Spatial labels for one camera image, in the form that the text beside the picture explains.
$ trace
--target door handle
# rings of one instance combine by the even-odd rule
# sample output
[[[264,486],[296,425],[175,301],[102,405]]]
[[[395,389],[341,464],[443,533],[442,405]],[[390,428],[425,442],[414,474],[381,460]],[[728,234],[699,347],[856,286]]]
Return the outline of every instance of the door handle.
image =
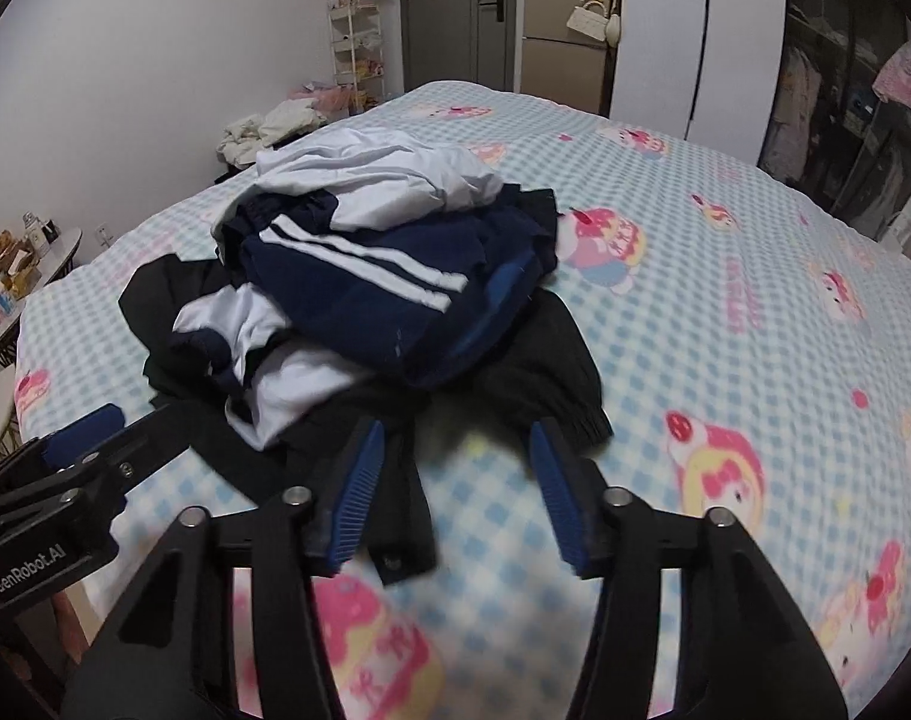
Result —
[[[505,21],[505,0],[493,0],[491,2],[480,2],[479,7],[495,6],[495,20],[499,23]]]

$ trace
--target power socket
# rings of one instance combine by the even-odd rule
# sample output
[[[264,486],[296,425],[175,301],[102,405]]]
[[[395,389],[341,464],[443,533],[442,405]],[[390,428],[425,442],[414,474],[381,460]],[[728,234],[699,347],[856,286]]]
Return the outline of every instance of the power socket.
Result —
[[[109,248],[116,242],[116,236],[112,234],[108,224],[100,224],[95,228],[95,240],[102,248]]]

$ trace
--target beige refrigerator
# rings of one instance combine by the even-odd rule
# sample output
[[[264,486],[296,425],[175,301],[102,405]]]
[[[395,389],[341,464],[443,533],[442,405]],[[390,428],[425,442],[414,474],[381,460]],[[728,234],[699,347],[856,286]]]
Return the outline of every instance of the beige refrigerator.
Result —
[[[579,1],[525,0],[521,93],[602,113],[608,47],[567,27]],[[603,5],[608,15],[611,0]]]

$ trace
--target bedspread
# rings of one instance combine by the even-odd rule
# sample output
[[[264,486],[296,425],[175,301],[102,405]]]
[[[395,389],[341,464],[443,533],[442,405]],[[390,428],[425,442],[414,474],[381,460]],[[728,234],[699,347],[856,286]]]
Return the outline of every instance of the bedspread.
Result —
[[[755,167],[545,100],[447,81],[351,125],[463,143],[506,180],[556,191],[560,265],[547,286],[602,374],[608,482],[659,509],[735,511],[858,712],[911,645],[911,263]],[[166,252],[211,257],[209,225],[250,173],[31,295],[22,435],[106,402],[129,421],[150,411],[146,351],[118,295]],[[437,410],[419,457],[438,570],[375,589],[356,559],[322,594],[348,717],[563,716],[598,583],[572,577],[524,463],[476,426]],[[85,579],[103,614],[180,509],[249,505],[193,452],[129,500],[113,523],[121,555]],[[338,592],[361,600],[339,604]],[[678,595],[669,572],[653,713],[671,706]]]

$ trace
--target metal screw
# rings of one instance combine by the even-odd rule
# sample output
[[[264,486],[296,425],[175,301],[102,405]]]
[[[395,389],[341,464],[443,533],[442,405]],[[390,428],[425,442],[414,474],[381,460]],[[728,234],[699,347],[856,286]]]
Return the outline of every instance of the metal screw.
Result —
[[[626,488],[608,488],[602,493],[602,500],[609,506],[628,506],[633,498]]]
[[[179,522],[187,528],[195,528],[206,521],[206,510],[198,506],[190,506],[188,509],[182,509],[179,514]]]
[[[289,488],[281,493],[281,499],[289,506],[303,506],[312,499],[312,491],[304,487]]]
[[[712,525],[717,525],[719,528],[727,528],[730,525],[735,525],[735,514],[732,514],[724,506],[715,506],[708,510],[708,520]]]

